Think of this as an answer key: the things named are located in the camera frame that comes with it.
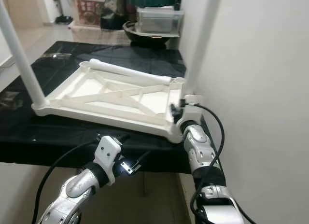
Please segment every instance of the floor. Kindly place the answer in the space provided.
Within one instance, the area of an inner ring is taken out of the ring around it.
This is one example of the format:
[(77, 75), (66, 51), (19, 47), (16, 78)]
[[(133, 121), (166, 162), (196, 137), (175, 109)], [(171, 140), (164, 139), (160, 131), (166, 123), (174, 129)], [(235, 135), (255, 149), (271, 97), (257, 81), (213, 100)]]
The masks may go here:
[[(73, 41), (66, 26), (45, 27), (19, 33), (32, 63), (56, 41)], [(0, 91), (19, 75), (16, 65), (0, 71)], [(0, 223), (30, 223), (34, 197), (47, 167), (0, 163)], [(72, 175), (71, 168), (57, 168), (41, 197), (40, 214)], [(82, 224), (188, 224), (182, 189), (177, 174), (138, 173), (121, 177), (116, 184), (102, 188), (83, 212)]]

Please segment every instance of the black cable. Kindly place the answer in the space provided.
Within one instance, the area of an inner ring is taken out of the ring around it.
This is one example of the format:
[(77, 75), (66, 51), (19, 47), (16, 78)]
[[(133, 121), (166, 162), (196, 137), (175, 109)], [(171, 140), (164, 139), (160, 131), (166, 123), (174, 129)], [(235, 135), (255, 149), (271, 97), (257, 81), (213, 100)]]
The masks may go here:
[(76, 146), (75, 148), (72, 148), (71, 150), (67, 151), (66, 153), (64, 153), (58, 160), (56, 160), (51, 166), (50, 168), (48, 169), (48, 171), (46, 172), (46, 174), (44, 175), (40, 185), (39, 185), (39, 188), (38, 188), (38, 191), (37, 191), (37, 195), (35, 197), (35, 204), (34, 204), (34, 211), (33, 211), (33, 217), (32, 217), (32, 222), (31, 224), (36, 224), (36, 221), (37, 221), (37, 217), (38, 217), (38, 211), (39, 211), (39, 204), (40, 204), (40, 197), (41, 197), (41, 193), (42, 193), (42, 190), (43, 190), (43, 187), (45, 185), (45, 182), (47, 181), (49, 175), (52, 173), (52, 171), (55, 169), (55, 167), (57, 166), (57, 164), (63, 160), (66, 156), (68, 156), (70, 153), (74, 152), (75, 150), (79, 149), (79, 148), (82, 148), (82, 147), (85, 147), (89, 144), (92, 144), (92, 143), (95, 143), (97, 140), (92, 140), (92, 141), (88, 141), (88, 142), (85, 142), (85, 143), (82, 143), (78, 146)]
[[(199, 105), (199, 104), (194, 104), (193, 106), (195, 107), (199, 107), (199, 108), (202, 108), (206, 111), (208, 111), (215, 119), (216, 121), (218, 122), (219, 124), (219, 127), (220, 127), (220, 130), (221, 130), (221, 143), (220, 143), (220, 147), (219, 147), (219, 150), (217, 151), (216, 148), (214, 147), (214, 151), (216, 153), (216, 157), (212, 160), (211, 164), (209, 165), (209, 168), (211, 168), (213, 165), (214, 165), (214, 162), (216, 160), (218, 160), (219, 162), (219, 166), (220, 166), (220, 169), (221, 169), (221, 172), (223, 173), (224, 175), (224, 172), (223, 172), (223, 168), (222, 168), (222, 164), (220, 162), (220, 159), (219, 159), (219, 155), (221, 154), (222, 150), (223, 150), (223, 145), (224, 145), (224, 141), (225, 141), (225, 133), (224, 133), (224, 128), (223, 128), (223, 125), (221, 123), (221, 120), (219, 119), (219, 117), (212, 111), (210, 110), (209, 108), (207, 107), (204, 107), (202, 105)], [(202, 178), (199, 186), (198, 186), (198, 189), (196, 190), (196, 193), (193, 194), (192, 198), (191, 198), (191, 201), (190, 201), (190, 208), (191, 208), (191, 211), (194, 213), (194, 215), (199, 218), (201, 221), (207, 223), (207, 224), (213, 224), (212, 222), (210, 222), (209, 220), (206, 220), (205, 218), (201, 217), (199, 215), (199, 213), (197, 213), (197, 211), (194, 209), (194, 200), (196, 199), (197, 195), (200, 193), (200, 190), (203, 185), (203, 182), (205, 181), (206, 179), (206, 176), (209, 172), (209, 169), (206, 171), (206, 174), (205, 176)], [(251, 224), (256, 224), (256, 222), (254, 222), (247, 214), (246, 212), (240, 207), (240, 205), (238, 204), (238, 202), (236, 202), (237, 206), (238, 206), (238, 209), (240, 211), (240, 213), (251, 223)]]

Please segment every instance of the white rod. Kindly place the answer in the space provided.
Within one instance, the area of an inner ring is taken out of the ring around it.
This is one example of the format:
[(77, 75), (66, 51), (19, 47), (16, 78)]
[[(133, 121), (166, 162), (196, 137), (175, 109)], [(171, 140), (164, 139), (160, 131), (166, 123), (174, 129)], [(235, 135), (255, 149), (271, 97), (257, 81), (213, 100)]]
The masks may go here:
[(8, 12), (6, 11), (3, 0), (0, 0), (0, 28), (6, 39), (6, 42), (14, 56), (20, 76), (30, 94), (33, 107), (39, 109), (48, 104), (43, 91), (35, 77), (32, 68), (27, 60), (23, 47), (18, 39), (17, 33), (13, 27)]
[(154, 82), (157, 84), (167, 84), (168, 85), (171, 81), (171, 77), (153, 75), (149, 73), (140, 72), (137, 70), (131, 70), (125, 67), (116, 66), (113, 64), (102, 62), (97, 59), (91, 59), (89, 61), (89, 66), (96, 70), (107, 71), (111, 73), (118, 73), (118, 74), (130, 76), (130, 77), (142, 78), (146, 81)]
[(203, 58), (207, 51), (208, 42), (211, 37), (211, 31), (215, 23), (220, 0), (208, 0), (206, 9), (202, 14), (201, 28), (198, 33), (198, 39), (195, 48), (192, 50), (192, 60), (187, 66), (185, 74), (186, 83), (182, 91), (182, 97), (188, 94), (194, 94), (197, 88), (198, 78), (202, 69)]

